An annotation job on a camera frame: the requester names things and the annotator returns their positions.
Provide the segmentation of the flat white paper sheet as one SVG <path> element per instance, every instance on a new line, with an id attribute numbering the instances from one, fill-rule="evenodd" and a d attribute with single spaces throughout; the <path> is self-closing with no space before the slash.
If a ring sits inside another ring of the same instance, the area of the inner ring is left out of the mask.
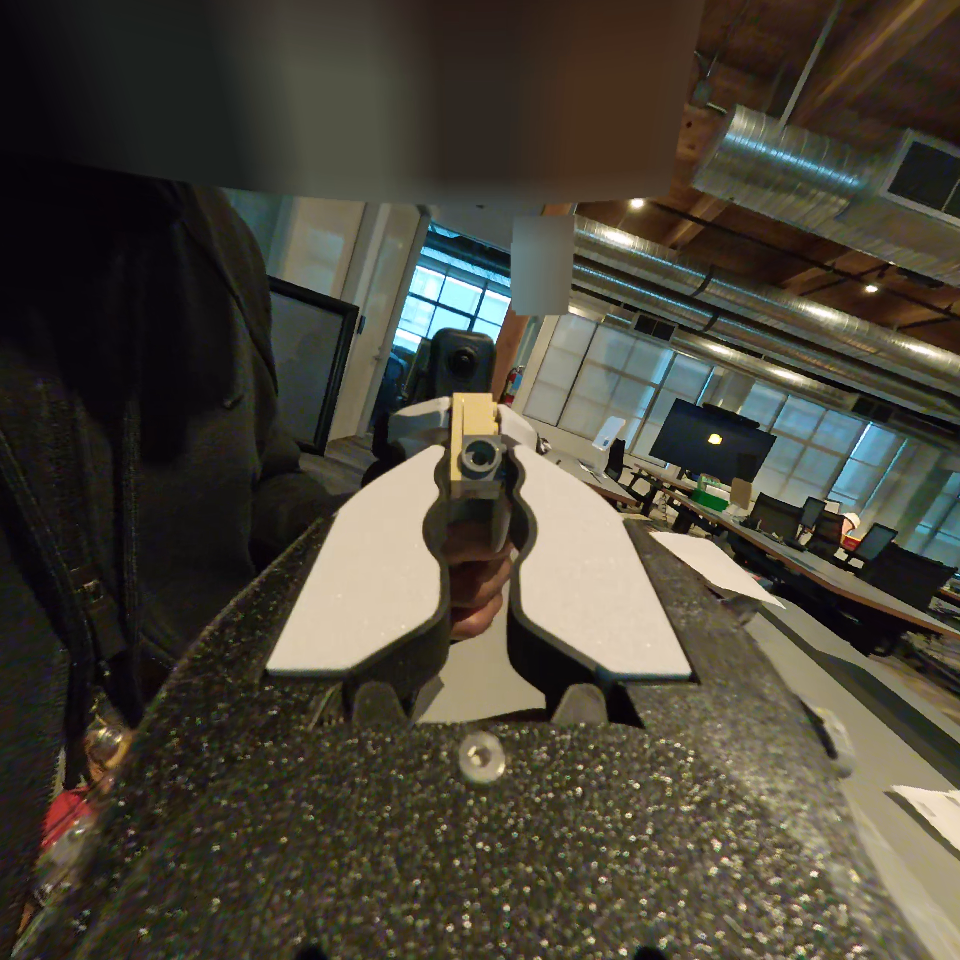
<path id="1" fill-rule="evenodd" d="M 739 566 L 708 538 L 657 531 L 652 532 L 651 536 L 713 588 L 748 597 L 764 605 L 784 608 L 782 601 L 766 589 L 757 577 Z"/>

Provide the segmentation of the person's left hand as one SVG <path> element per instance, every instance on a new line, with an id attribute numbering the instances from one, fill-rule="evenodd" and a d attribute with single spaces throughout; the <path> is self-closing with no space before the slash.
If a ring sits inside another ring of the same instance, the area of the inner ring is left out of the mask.
<path id="1" fill-rule="evenodd" d="M 444 546 L 449 571 L 451 642 L 464 642 L 486 633 L 503 608 L 504 592 L 513 570 L 510 539 L 494 551 L 489 536 L 466 536 L 461 530 Z"/>

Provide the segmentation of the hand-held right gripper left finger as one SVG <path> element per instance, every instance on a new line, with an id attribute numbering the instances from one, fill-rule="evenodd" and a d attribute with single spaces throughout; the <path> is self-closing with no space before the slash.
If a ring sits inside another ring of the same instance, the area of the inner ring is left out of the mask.
<path id="1" fill-rule="evenodd" d="M 338 511 L 266 663 L 271 677 L 434 677 L 450 650 L 448 512 L 431 445 Z"/>

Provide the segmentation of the black framed whiteboard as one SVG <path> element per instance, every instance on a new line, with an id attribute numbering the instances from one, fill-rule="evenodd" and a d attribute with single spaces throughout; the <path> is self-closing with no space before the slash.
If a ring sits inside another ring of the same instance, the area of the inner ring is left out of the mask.
<path id="1" fill-rule="evenodd" d="M 269 284 L 279 424 L 302 451 L 322 457 L 358 332 L 359 307 L 277 277 Z"/>

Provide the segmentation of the large black screen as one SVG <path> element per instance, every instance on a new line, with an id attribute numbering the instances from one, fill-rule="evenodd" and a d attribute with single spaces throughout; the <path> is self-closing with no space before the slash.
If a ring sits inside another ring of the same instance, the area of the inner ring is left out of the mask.
<path id="1" fill-rule="evenodd" d="M 649 457 L 727 486 L 736 479 L 753 483 L 776 440 L 754 420 L 678 398 L 654 438 Z"/>

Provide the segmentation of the long silver air duct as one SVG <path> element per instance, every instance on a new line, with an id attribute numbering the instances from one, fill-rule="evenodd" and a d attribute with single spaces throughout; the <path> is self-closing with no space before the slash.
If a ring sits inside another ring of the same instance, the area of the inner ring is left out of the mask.
<path id="1" fill-rule="evenodd" d="M 724 317 L 707 326 L 696 324 L 690 318 L 664 317 L 645 309 L 630 315 L 634 330 L 654 333 L 660 338 L 666 336 L 668 324 L 678 329 L 671 336 L 674 344 L 678 344 L 681 334 L 685 333 L 701 346 L 724 346 L 782 367 L 797 376 L 830 383 L 847 393 L 886 402 L 945 425 L 959 424 L 958 398 L 880 367 L 844 358 L 835 351 L 805 346 Z"/>
<path id="2" fill-rule="evenodd" d="M 581 215 L 573 220 L 577 252 L 638 279 L 739 311 L 771 326 L 779 323 L 790 331 L 818 333 L 829 342 L 845 343 L 868 355 L 890 357 L 905 366 L 945 370 L 958 364 L 955 351 L 789 294 L 605 223 Z"/>

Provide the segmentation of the red key tag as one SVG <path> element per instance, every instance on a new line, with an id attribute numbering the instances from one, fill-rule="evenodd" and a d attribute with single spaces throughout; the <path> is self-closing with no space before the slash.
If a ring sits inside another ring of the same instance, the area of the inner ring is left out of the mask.
<path id="1" fill-rule="evenodd" d="M 96 820 L 99 813 L 96 790 L 90 786 L 64 789 L 52 800 L 43 823 L 41 852 L 49 851 L 78 823 Z"/>

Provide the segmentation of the metal key clip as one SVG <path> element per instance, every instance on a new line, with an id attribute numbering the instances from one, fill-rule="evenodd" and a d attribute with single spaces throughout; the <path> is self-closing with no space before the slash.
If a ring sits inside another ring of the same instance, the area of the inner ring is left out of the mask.
<path id="1" fill-rule="evenodd" d="M 85 760 L 85 780 L 99 784 L 124 761 L 131 749 L 135 731 L 121 721 L 101 714 L 89 722 L 81 742 Z"/>

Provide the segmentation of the grey desk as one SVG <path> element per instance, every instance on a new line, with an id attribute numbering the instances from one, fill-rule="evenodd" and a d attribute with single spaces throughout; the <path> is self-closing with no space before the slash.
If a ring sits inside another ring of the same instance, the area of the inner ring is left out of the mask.
<path id="1" fill-rule="evenodd" d="M 701 682 L 642 687 L 613 726 L 535 731 L 430 958 L 958 958 L 956 855 L 892 783 L 948 788 L 948 724 L 795 606 L 745 626 L 643 531 Z"/>

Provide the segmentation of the wooden pillar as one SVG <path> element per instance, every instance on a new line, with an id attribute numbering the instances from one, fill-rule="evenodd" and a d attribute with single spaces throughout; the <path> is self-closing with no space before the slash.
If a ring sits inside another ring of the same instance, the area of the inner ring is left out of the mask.
<path id="1" fill-rule="evenodd" d="M 496 341 L 496 358 L 490 391 L 497 403 L 506 396 L 511 371 L 518 366 L 519 356 L 528 356 L 536 343 L 543 317 L 522 316 L 513 306 L 508 308 Z"/>

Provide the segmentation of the tan toy brick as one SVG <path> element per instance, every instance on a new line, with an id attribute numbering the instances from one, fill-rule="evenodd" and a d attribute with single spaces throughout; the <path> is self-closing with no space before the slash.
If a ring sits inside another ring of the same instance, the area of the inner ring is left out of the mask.
<path id="1" fill-rule="evenodd" d="M 449 492 L 454 500 L 494 502 L 503 490 L 506 457 L 494 482 L 464 483 L 457 463 L 464 435 L 498 434 L 498 405 L 488 393 L 455 393 L 451 398 L 449 437 Z"/>

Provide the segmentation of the long brown office table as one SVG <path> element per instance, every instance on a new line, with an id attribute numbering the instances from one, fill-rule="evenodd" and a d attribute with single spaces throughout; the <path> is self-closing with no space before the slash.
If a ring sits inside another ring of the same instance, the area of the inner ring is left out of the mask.
<path id="1" fill-rule="evenodd" d="M 951 639 L 952 642 L 959 642 L 958 630 L 954 630 L 943 621 L 914 606 L 909 606 L 894 595 L 859 579 L 852 572 L 841 570 L 825 559 L 810 554 L 810 552 L 801 552 L 790 548 L 775 538 L 762 534 L 762 532 L 745 528 L 738 521 L 730 519 L 725 513 L 704 507 L 678 490 L 666 489 L 663 496 L 670 498 L 677 504 L 679 511 L 686 510 L 696 517 L 695 520 L 690 521 L 690 524 L 700 526 L 711 524 L 722 527 L 773 558 L 786 570 L 791 570 L 810 583 L 818 585 L 824 591 L 842 597 L 860 607 L 879 611 L 886 617 L 911 624 L 917 632 L 936 633 Z"/>

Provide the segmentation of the black office chair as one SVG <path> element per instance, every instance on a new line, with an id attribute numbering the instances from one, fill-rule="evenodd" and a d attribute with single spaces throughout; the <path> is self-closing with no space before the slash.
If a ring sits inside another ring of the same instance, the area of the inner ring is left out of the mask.
<path id="1" fill-rule="evenodd" d="M 856 577 L 904 604 L 926 612 L 938 592 L 958 573 L 957 566 L 927 558 L 891 542 Z"/>
<path id="2" fill-rule="evenodd" d="M 791 505 L 760 492 L 748 516 L 750 529 L 788 548 L 806 551 L 801 542 L 804 508 Z"/>

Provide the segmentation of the wide silver air duct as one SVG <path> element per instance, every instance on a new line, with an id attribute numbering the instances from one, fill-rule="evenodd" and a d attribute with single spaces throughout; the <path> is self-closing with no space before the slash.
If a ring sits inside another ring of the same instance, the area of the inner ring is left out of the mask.
<path id="1" fill-rule="evenodd" d="M 739 105 L 705 148 L 692 186 L 958 287 L 959 150 L 914 129 L 858 149 Z"/>

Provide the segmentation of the dark grey toy brick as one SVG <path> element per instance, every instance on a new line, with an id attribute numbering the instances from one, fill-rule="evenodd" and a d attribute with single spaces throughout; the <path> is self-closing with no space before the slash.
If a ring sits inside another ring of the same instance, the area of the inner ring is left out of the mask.
<path id="1" fill-rule="evenodd" d="M 464 434 L 457 459 L 462 482 L 495 482 L 501 471 L 504 454 L 505 444 L 498 434 Z"/>

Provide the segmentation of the person in dark jacket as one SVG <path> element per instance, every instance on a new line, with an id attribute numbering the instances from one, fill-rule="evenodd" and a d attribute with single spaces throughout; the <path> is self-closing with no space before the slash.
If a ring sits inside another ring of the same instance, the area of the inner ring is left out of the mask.
<path id="1" fill-rule="evenodd" d="M 2 955 L 93 701 L 137 728 L 346 503 L 279 419 L 267 269 L 216 187 L 2 153 Z"/>

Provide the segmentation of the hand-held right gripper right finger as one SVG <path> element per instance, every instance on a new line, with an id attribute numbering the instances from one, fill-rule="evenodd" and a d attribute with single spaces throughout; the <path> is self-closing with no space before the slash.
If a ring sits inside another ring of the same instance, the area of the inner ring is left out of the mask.
<path id="1" fill-rule="evenodd" d="M 624 520 L 593 488 L 517 446 L 507 649 L 532 685 L 691 683 L 695 669 Z"/>

